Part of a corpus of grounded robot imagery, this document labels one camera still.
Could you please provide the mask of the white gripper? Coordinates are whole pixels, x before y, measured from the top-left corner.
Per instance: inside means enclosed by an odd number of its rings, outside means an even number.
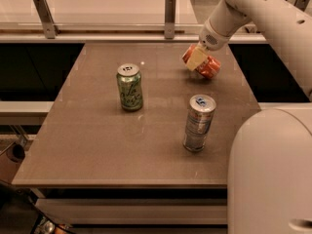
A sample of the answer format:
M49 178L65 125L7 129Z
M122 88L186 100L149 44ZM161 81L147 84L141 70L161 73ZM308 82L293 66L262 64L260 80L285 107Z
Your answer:
M229 41L231 35L231 30L224 23L207 19L200 30L199 42L206 49L216 51ZM187 52L186 67L193 71L206 59L207 53L202 47L191 45Z

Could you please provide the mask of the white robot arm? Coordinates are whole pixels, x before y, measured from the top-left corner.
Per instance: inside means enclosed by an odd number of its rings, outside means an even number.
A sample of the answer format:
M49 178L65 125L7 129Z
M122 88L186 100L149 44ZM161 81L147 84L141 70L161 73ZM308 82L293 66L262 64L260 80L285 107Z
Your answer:
M221 0L199 41L220 49L252 21L301 90L312 92L312 17L285 0ZM312 108L264 109L236 134L228 165L228 234L311 234Z

